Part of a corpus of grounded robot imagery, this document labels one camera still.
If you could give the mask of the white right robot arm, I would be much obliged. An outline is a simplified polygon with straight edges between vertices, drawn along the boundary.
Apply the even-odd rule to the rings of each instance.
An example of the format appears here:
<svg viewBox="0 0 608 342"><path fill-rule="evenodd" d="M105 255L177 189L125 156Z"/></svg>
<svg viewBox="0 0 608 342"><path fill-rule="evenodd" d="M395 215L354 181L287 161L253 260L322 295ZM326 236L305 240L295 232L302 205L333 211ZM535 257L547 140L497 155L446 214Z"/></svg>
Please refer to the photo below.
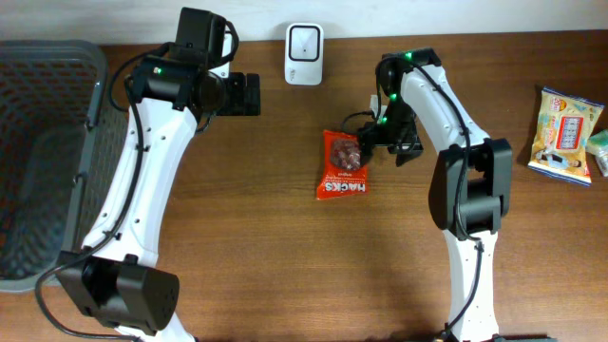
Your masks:
<svg viewBox="0 0 608 342"><path fill-rule="evenodd" d="M451 303L439 341L499 341L493 257L510 201L512 149L492 139L466 112L430 47L387 53L375 67L372 120L357 132L361 162L377 147L403 165L424 148L423 127L437 160L428 206L446 242Z"/></svg>

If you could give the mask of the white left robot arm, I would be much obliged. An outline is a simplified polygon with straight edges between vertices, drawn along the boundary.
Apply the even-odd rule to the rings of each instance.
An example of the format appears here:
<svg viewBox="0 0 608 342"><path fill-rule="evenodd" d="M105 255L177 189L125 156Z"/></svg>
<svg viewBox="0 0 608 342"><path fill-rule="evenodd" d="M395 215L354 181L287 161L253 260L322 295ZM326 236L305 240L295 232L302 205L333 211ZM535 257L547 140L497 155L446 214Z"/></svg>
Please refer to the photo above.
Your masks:
<svg viewBox="0 0 608 342"><path fill-rule="evenodd" d="M176 309L180 281L161 271L163 214L181 158L219 116L257 116L260 80L233 72L234 25L205 9L180 11L173 41L130 63L128 130L109 192L78 252L52 275L106 341L188 341Z"/></svg>

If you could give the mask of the teal tissue pack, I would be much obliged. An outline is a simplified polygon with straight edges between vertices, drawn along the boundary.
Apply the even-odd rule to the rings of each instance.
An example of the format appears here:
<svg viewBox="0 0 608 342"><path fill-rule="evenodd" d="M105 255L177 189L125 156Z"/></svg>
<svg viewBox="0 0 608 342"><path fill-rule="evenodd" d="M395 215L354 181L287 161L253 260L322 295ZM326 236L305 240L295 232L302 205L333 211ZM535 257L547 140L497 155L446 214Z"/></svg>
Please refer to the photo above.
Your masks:
<svg viewBox="0 0 608 342"><path fill-rule="evenodd" d="M607 144L608 131L606 129L603 129L599 133L591 136L587 140L586 144L586 151L595 157L598 168L604 178L606 178L608 174Z"/></svg>

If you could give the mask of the cream chips bag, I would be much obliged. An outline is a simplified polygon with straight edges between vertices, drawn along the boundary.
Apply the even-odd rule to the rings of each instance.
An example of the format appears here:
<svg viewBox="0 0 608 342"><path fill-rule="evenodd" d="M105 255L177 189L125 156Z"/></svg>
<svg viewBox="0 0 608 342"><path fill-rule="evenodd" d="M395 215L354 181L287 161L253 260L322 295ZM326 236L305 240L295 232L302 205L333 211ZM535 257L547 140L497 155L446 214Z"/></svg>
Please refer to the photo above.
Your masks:
<svg viewBox="0 0 608 342"><path fill-rule="evenodd" d="M544 87L527 166L550 178L590 186L586 146L603 109L604 104Z"/></svg>

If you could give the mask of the red snack bag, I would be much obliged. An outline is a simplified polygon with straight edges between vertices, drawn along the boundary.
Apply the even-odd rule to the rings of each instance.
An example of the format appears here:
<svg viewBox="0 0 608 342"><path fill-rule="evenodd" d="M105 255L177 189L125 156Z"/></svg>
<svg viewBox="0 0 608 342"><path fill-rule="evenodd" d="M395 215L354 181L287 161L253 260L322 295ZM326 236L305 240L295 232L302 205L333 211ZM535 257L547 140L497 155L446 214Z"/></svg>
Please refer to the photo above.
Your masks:
<svg viewBox="0 0 608 342"><path fill-rule="evenodd" d="M318 200L330 200L368 192L368 169L362 163L357 137L323 131L324 167L316 188Z"/></svg>

